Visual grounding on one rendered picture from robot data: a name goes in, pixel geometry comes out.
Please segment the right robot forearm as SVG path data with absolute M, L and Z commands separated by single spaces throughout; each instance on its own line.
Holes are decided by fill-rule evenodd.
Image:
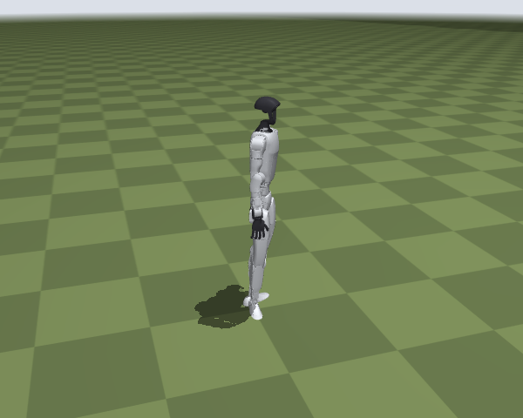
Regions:
M 254 210 L 255 217 L 260 217 L 262 215 L 262 187 L 261 187 L 262 177 L 258 174 L 252 176 L 250 181 L 250 191 L 251 191 L 251 202 L 250 205 Z

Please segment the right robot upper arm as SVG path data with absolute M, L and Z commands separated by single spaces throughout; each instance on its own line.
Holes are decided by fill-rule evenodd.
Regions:
M 250 142 L 251 161 L 250 161 L 250 180 L 253 175 L 261 176 L 261 184 L 265 182 L 265 175 L 260 172 L 263 161 L 263 153 L 266 150 L 266 138 L 263 136 L 255 136 Z

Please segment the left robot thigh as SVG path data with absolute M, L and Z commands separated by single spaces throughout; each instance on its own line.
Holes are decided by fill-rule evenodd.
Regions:
M 269 246 L 273 233 L 274 233 L 274 230 L 275 230 L 275 198 L 273 198 L 273 197 L 272 197 L 271 205 L 270 205 L 270 208 L 268 209 L 268 211 L 269 211 L 269 217 L 270 217 L 270 236 L 268 239 L 268 246 Z M 252 247 L 251 255 L 253 255 L 253 251 L 254 251 L 254 248 Z

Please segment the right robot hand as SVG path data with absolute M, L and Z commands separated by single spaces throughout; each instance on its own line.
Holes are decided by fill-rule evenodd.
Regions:
M 262 209 L 261 209 L 261 212 L 262 212 Z M 250 237 L 251 239 L 255 236 L 255 239 L 258 238 L 258 232 L 259 232 L 259 238 L 260 239 L 261 237 L 265 237 L 265 232 L 264 232 L 264 229 L 266 228 L 267 232 L 268 232 L 268 227 L 267 225 L 264 223 L 264 220 L 262 219 L 263 218 L 263 214 L 260 216 L 260 217 L 255 217 L 254 215 L 254 210 L 252 209 L 252 219 L 254 219 L 254 222 L 253 222 L 253 225 L 252 225 L 252 236 Z M 264 228 L 265 226 L 265 228 Z

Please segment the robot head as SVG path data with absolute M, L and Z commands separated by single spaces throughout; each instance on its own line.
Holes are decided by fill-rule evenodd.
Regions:
M 280 105 L 280 102 L 272 97 L 261 97 L 258 98 L 255 102 L 255 109 L 262 110 L 262 112 L 267 113 L 269 119 L 264 119 L 260 122 L 260 125 L 255 131 L 260 131 L 261 129 L 268 128 L 268 132 L 272 132 L 269 125 L 274 125 L 276 121 L 276 108 Z M 273 112 L 273 116 L 272 116 Z M 262 131 L 262 130 L 261 130 Z

